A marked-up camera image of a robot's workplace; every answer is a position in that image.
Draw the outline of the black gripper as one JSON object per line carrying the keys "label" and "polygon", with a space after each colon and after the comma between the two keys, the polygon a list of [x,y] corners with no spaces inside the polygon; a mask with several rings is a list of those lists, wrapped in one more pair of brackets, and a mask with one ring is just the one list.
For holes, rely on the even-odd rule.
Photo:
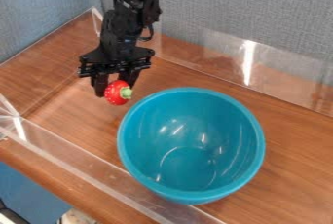
{"label": "black gripper", "polygon": [[151,66],[155,51],[137,46],[138,41],[147,42],[149,37],[119,38],[115,34],[103,32],[100,44],[95,50],[79,58],[79,77],[91,77],[91,86],[98,97],[104,96],[109,86],[109,74],[122,73],[121,79],[133,88],[142,69]]}

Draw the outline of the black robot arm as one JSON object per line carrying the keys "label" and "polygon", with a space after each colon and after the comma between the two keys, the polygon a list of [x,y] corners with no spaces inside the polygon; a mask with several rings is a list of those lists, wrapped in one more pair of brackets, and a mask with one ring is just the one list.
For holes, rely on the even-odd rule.
{"label": "black robot arm", "polygon": [[137,42],[153,39],[161,13],[159,0],[114,0],[114,8],[103,16],[99,46],[79,58],[78,76],[91,78],[99,97],[111,74],[118,73],[133,87],[141,71],[150,68],[155,51],[138,47]]}

